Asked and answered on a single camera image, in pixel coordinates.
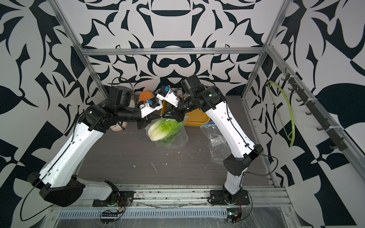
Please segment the yellow plastic tray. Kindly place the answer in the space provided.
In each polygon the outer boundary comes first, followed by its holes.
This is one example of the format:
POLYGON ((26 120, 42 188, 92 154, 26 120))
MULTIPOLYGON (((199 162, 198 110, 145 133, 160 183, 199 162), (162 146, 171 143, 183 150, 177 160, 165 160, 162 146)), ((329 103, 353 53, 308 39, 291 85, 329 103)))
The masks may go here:
POLYGON ((210 122, 209 116, 200 109, 185 114, 185 125, 200 127, 210 122))

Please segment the clear zipper bag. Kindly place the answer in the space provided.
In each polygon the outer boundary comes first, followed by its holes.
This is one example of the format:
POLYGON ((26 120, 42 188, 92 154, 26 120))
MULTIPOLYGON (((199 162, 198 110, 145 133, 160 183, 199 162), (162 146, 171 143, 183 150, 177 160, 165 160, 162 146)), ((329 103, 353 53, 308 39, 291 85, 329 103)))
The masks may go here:
POLYGON ((223 165, 223 161, 231 154, 231 149, 218 126, 211 121, 200 126, 200 130, 209 140, 208 147, 211 161, 215 164, 223 165))
POLYGON ((168 149, 181 149, 188 143, 189 137, 185 130, 185 122, 175 119, 160 118, 153 120, 145 128, 148 138, 157 146, 168 149))

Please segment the chinese cabbage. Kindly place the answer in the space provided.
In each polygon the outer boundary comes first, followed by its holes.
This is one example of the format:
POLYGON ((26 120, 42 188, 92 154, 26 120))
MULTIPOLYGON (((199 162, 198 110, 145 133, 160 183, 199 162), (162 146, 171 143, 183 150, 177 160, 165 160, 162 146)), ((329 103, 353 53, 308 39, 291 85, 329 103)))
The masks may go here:
POLYGON ((170 143, 183 128, 183 122, 162 118, 149 125, 147 135, 153 142, 170 143))

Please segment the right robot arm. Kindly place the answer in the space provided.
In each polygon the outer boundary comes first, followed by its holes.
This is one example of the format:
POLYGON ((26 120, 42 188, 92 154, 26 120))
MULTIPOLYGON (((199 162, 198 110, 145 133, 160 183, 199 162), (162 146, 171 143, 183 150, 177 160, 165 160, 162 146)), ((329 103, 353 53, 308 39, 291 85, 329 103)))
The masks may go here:
POLYGON ((164 95, 165 101, 170 103, 163 117, 181 122, 187 113, 199 109, 213 120, 231 149, 231 155, 223 161, 227 170, 223 189, 231 196, 237 195, 241 190, 244 173, 262 153, 262 147, 255 144, 241 129, 218 87, 205 87, 196 75, 182 80, 181 86, 187 98, 180 98, 168 86, 160 90, 159 94, 164 95))

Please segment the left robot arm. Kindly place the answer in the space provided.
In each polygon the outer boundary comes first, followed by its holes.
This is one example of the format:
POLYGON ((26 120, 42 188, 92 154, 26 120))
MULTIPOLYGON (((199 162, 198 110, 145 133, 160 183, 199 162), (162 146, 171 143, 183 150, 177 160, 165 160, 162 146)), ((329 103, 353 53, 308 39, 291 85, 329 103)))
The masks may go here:
POLYGON ((162 107, 161 95, 140 103, 132 89, 111 87, 105 100, 89 106, 80 115, 73 134, 52 161, 39 173, 31 173, 28 181, 40 189, 44 201, 61 207, 70 206, 78 200, 116 203, 120 193, 112 182, 83 180, 77 177, 76 169, 111 126, 135 122, 138 129, 142 129, 151 122, 151 114, 162 107))

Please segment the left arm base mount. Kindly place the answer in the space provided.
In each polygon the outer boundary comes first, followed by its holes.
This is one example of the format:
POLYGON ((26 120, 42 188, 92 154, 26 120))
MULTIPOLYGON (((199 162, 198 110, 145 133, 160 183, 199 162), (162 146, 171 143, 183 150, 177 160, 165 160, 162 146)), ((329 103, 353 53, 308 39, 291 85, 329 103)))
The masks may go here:
POLYGON ((95 199, 93 207, 124 207, 129 206, 134 200, 134 191, 113 192, 106 200, 95 199))

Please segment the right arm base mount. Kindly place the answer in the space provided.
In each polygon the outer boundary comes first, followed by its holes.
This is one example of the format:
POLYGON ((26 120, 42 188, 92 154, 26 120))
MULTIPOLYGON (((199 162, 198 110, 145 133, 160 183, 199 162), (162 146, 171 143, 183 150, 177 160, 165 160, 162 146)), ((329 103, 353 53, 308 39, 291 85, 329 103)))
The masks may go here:
POLYGON ((251 203, 248 192, 244 189, 236 194, 230 194, 227 190, 211 190, 208 202, 212 205, 249 205, 251 203))

